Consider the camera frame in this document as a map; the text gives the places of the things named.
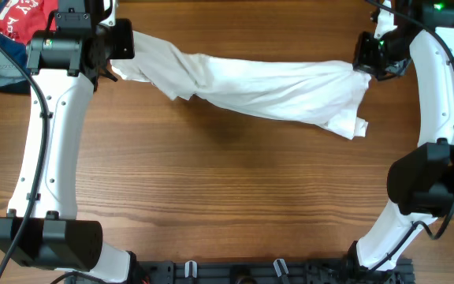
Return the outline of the white t-shirt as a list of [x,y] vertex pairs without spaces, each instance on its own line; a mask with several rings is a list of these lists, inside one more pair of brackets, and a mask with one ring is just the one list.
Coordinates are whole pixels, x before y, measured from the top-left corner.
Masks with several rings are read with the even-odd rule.
[[316,125],[346,139],[364,137],[358,109],[370,75],[343,61],[257,62],[187,54],[134,32],[135,56],[113,60],[123,80],[153,84],[171,100],[197,96],[226,110]]

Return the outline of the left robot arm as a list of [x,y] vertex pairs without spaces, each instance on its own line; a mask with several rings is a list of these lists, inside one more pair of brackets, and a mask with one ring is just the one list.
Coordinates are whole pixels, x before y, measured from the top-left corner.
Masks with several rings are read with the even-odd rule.
[[31,113],[19,181],[0,217],[0,279],[9,262],[85,282],[132,283],[131,252],[77,217],[76,165],[88,104],[112,59],[134,57],[132,26],[114,1],[61,1],[27,45],[20,72]]

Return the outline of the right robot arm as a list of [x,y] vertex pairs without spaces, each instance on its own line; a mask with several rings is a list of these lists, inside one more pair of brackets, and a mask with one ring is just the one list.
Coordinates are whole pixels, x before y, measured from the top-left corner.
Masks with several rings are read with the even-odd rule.
[[454,2],[376,1],[375,31],[363,32],[353,67],[376,80],[414,66],[419,90],[417,148],[387,176],[388,203],[344,257],[344,281],[385,281],[421,233],[438,240],[454,216]]

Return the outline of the navy blue folded garment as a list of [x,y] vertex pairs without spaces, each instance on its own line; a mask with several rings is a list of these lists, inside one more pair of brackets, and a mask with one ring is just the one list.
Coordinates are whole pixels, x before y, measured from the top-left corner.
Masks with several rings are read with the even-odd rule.
[[[6,1],[0,0],[0,12],[3,11],[5,5]],[[15,42],[0,33],[0,46],[28,73],[27,54],[24,44]]]

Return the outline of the red folded shirt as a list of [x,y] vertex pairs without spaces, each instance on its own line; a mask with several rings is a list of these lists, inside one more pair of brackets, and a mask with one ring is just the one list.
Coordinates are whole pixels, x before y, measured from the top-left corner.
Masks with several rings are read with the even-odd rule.
[[58,0],[9,0],[0,11],[0,34],[27,45],[35,32],[44,31]]

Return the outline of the black folded garment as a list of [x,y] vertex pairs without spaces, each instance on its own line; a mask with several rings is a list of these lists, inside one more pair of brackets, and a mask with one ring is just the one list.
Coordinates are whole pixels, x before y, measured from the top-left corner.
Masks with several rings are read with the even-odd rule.
[[30,84],[26,80],[7,84],[5,86],[0,86],[0,92],[14,95],[29,95]]

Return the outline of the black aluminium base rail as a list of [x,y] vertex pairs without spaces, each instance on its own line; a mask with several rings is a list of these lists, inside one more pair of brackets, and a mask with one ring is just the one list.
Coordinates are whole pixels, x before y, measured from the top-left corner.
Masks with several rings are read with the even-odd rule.
[[397,262],[392,271],[372,272],[366,276],[346,278],[340,273],[339,259],[286,262],[288,275],[277,277],[273,262],[265,263],[197,263],[198,277],[185,278],[185,263],[140,262],[127,283],[139,284],[415,284],[413,263]]

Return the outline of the right white rail clip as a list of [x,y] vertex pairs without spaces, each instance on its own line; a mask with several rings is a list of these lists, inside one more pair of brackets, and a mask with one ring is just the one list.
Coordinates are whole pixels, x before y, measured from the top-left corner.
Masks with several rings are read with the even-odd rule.
[[273,266],[278,278],[288,275],[288,267],[284,259],[276,259]]

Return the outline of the white rail clip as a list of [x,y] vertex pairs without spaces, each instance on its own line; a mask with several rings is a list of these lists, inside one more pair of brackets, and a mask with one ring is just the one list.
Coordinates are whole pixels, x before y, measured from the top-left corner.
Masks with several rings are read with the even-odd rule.
[[198,264],[194,260],[189,260],[184,265],[184,277],[185,278],[197,278],[198,277]]
[[288,275],[288,267],[284,259],[276,259],[273,266],[278,278]]

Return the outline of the left white rail clip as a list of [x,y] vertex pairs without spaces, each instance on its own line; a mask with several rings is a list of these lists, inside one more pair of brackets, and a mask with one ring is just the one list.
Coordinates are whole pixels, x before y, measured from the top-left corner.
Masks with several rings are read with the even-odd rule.
[[194,260],[189,260],[184,265],[184,277],[185,278],[197,278],[198,277],[198,264]]

